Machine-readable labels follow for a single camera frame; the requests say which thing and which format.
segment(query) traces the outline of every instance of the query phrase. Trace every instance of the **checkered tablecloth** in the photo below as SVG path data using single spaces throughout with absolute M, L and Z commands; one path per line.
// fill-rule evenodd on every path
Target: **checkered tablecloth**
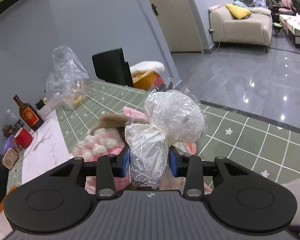
M 84 139 L 98 122 L 98 114 L 121 113 L 123 106 L 143 112 L 145 91 L 93 82 L 92 92 L 76 109 L 56 108 L 67 148 Z M 208 132 L 197 142 L 197 153 L 207 161 L 227 157 L 278 183 L 300 178 L 300 134 L 241 114 L 198 102 L 206 115 Z M 22 163 L 9 174 L 9 186 L 21 183 Z M 205 177 L 207 184 L 212 178 Z

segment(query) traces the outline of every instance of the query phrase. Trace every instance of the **sofa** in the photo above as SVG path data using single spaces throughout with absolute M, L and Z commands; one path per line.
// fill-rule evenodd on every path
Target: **sofa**
M 214 42 L 264 45 L 267 52 L 272 35 L 272 18 L 266 14 L 252 13 L 247 19 L 237 20 L 226 7 L 221 7 L 210 13 L 210 27 Z

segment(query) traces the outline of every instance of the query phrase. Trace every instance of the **pink and white knitted fabric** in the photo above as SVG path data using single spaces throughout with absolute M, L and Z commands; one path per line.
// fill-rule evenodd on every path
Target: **pink and white knitted fabric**
M 124 148 L 119 132 L 115 128 L 100 128 L 79 141 L 72 149 L 74 156 L 83 157 L 86 162 L 96 161 L 100 156 L 107 154 L 118 155 Z M 117 190 L 124 189 L 129 184 L 128 178 L 114 178 Z M 96 192 L 96 177 L 87 177 L 86 191 L 91 194 Z

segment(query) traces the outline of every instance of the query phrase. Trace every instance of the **door handle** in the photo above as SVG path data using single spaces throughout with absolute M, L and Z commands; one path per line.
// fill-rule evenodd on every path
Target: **door handle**
M 157 11 L 157 9 L 156 9 L 157 7 L 154 6 L 153 3 L 151 4 L 151 8 L 152 8 L 152 11 L 153 11 L 154 15 L 155 15 L 155 16 L 158 16 L 159 14 L 158 14 L 158 11 Z

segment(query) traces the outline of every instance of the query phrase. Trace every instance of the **beige speaker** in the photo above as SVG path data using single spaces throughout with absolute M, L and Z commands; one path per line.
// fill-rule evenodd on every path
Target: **beige speaker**
M 9 148 L 2 159 L 2 164 L 3 166 L 11 170 L 17 159 L 18 153 L 14 149 Z

